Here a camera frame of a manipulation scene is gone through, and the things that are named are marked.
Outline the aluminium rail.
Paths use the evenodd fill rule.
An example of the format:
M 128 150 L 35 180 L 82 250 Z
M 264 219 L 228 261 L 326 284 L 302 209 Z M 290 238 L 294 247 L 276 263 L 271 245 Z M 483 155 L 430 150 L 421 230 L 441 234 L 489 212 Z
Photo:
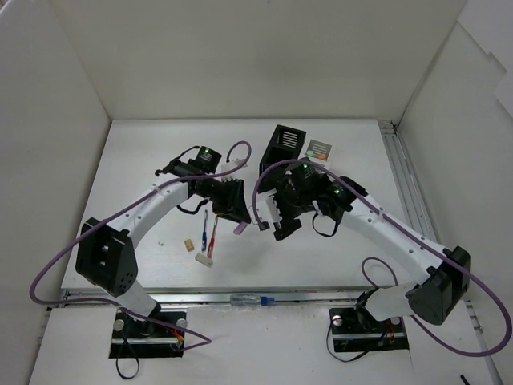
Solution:
M 381 182 L 394 186 L 396 196 L 391 201 L 389 198 L 385 198 L 381 192 L 377 200 L 413 230 L 436 242 L 438 238 L 432 220 L 397 128 L 393 123 L 385 120 L 377 120 L 376 125 L 382 145 L 379 164 L 380 168 L 386 169 L 385 172 L 378 173 L 376 177 Z
M 170 306 L 228 306 L 233 303 L 244 305 L 263 302 L 266 305 L 294 305 L 301 303 L 342 303 L 350 304 L 365 291 L 368 286 L 328 287 L 328 288 L 221 288 L 207 290 L 198 289 L 147 289 L 146 292 L 162 307 Z

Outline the black slotted container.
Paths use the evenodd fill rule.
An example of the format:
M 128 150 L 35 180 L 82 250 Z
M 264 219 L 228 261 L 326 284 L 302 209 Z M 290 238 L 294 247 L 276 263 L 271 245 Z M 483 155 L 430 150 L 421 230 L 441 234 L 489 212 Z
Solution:
M 259 163 L 259 174 L 276 162 L 297 159 L 305 138 L 305 131 L 278 124 Z

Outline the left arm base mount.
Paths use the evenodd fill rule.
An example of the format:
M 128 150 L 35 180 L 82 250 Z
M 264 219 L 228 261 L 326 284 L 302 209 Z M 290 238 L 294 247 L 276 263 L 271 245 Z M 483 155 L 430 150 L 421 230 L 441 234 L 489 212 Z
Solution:
M 184 332 L 153 322 L 136 321 L 124 312 L 115 315 L 110 359 L 167 359 L 184 355 Z

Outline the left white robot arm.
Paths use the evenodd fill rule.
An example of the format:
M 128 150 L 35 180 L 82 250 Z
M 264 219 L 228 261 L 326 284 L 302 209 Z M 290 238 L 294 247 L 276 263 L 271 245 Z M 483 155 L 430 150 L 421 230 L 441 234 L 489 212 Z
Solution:
M 211 203 L 219 217 L 238 225 L 251 221 L 244 198 L 244 182 L 233 173 L 246 159 L 223 162 L 220 153 L 201 146 L 196 157 L 179 157 L 156 170 L 157 182 L 140 203 L 103 223 L 88 219 L 81 229 L 76 272 L 100 287 L 121 308 L 133 313 L 131 327 L 148 337 L 160 328 L 160 304 L 137 280 L 135 251 L 145 235 L 170 211 L 193 196 Z

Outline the aluminium front rail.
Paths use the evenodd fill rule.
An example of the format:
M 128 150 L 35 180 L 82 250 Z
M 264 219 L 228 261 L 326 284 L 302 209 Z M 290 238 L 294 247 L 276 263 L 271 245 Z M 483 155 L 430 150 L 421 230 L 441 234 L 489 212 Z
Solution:
M 207 290 L 198 289 L 147 289 L 146 292 L 162 307 L 170 306 L 228 306 L 233 303 L 244 305 L 263 302 L 266 305 L 294 305 L 301 303 L 342 303 L 350 304 L 365 291 L 368 286 L 328 287 L 328 288 L 221 288 Z

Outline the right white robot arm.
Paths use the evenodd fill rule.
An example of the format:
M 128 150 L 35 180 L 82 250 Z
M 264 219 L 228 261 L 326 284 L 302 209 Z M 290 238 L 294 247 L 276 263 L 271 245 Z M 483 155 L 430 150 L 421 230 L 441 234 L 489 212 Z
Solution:
M 432 242 L 385 213 L 374 198 L 346 176 L 336 176 L 303 158 L 282 160 L 260 174 L 257 187 L 270 188 L 277 212 L 274 236 L 280 241 L 300 228 L 299 217 L 312 212 L 359 233 L 392 257 L 410 275 L 410 282 L 363 293 L 354 319 L 373 330 L 393 317 L 415 316 L 442 325 L 469 285 L 471 258 L 456 247 Z

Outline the white slotted container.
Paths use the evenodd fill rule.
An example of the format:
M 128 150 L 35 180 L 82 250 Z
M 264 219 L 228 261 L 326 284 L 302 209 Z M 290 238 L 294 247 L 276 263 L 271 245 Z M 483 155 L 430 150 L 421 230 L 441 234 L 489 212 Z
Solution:
M 309 157 L 306 155 L 307 151 L 313 151 L 315 154 L 325 154 L 327 159 L 319 160 L 316 157 Z M 307 136 L 301 149 L 301 157 L 308 157 L 312 162 L 320 164 L 326 169 L 330 169 L 336 152 L 337 146 L 335 144 L 326 143 L 324 141 L 316 140 Z

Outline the aluminium right rail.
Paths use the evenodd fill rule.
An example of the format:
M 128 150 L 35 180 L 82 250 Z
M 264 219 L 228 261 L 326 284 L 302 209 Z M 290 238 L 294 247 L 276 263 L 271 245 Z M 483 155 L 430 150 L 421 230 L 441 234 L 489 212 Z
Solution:
M 394 186 L 396 196 L 391 201 L 389 198 L 385 198 L 381 192 L 377 200 L 413 230 L 436 242 L 438 238 L 432 220 L 397 128 L 393 123 L 385 120 L 377 120 L 376 125 L 382 145 L 379 164 L 380 168 L 386 169 L 385 172 L 378 173 L 376 177 L 381 182 Z

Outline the red pen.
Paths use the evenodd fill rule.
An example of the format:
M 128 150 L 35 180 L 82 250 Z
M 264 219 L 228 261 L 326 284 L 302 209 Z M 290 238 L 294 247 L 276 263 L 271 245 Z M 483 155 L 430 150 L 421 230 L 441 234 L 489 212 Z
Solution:
M 219 217 L 216 216 L 215 219 L 214 219 L 214 222 L 213 222 L 212 234 L 211 234 L 211 237 L 210 237 L 210 241 L 208 243 L 207 256 L 208 256 L 209 259 L 212 259 L 212 255 L 213 255 L 213 250 L 214 250 L 214 245 L 215 245 L 215 240 L 216 240 L 216 231 L 217 231 L 217 226 L 218 226 L 218 220 L 219 220 Z

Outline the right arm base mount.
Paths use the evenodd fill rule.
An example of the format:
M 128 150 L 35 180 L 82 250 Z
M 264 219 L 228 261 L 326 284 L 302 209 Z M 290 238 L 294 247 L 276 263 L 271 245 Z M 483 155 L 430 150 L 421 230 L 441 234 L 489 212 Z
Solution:
M 410 344 L 400 318 L 376 321 L 352 307 L 330 308 L 326 334 L 328 352 L 343 363 L 381 351 L 407 351 Z

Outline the small tan eraser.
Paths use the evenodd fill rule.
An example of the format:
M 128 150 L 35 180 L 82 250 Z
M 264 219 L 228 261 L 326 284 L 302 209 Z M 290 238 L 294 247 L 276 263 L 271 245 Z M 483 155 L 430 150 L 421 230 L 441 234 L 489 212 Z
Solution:
M 190 239 L 185 240 L 184 245 L 188 252 L 192 252 L 194 250 L 194 245 Z

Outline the white eraser block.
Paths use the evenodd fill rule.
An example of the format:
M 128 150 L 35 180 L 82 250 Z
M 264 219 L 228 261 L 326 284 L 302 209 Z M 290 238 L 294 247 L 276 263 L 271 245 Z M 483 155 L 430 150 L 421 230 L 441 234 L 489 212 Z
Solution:
M 200 264 L 207 266 L 208 268 L 211 268 L 213 266 L 213 260 L 203 253 L 198 253 L 195 256 L 195 260 L 198 261 Z

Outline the clear bottle blue cap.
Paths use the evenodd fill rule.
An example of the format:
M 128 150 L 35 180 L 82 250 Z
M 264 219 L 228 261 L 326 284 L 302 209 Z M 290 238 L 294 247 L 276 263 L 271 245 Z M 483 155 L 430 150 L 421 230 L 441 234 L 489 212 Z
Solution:
M 272 306 L 275 304 L 275 299 L 268 296 L 261 296 L 258 294 L 232 294 L 230 296 L 231 306 Z

